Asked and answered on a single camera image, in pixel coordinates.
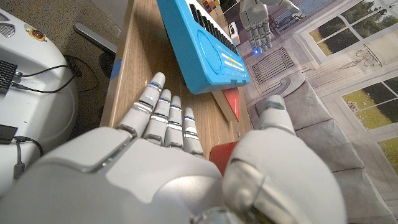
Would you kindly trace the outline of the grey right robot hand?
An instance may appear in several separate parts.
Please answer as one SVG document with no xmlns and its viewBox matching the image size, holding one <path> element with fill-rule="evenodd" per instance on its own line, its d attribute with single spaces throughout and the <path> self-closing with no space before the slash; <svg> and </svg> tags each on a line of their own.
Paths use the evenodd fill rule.
<svg viewBox="0 0 398 224">
<path fill-rule="evenodd" d="M 325 162 L 297 137 L 283 98 L 226 169 L 205 159 L 191 108 L 156 73 L 116 128 L 50 151 L 1 199 L 2 223 L 346 223 Z"/>
</svg>

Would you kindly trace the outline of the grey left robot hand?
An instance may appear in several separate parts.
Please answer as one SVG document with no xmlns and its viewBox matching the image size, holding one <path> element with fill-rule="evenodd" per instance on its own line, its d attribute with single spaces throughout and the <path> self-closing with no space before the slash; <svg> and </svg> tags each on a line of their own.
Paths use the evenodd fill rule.
<svg viewBox="0 0 398 224">
<path fill-rule="evenodd" d="M 268 6 L 279 6 L 292 13 L 300 9 L 289 0 L 242 0 L 240 1 L 239 17 L 254 54 L 261 54 L 272 47 L 269 26 Z"/>
</svg>

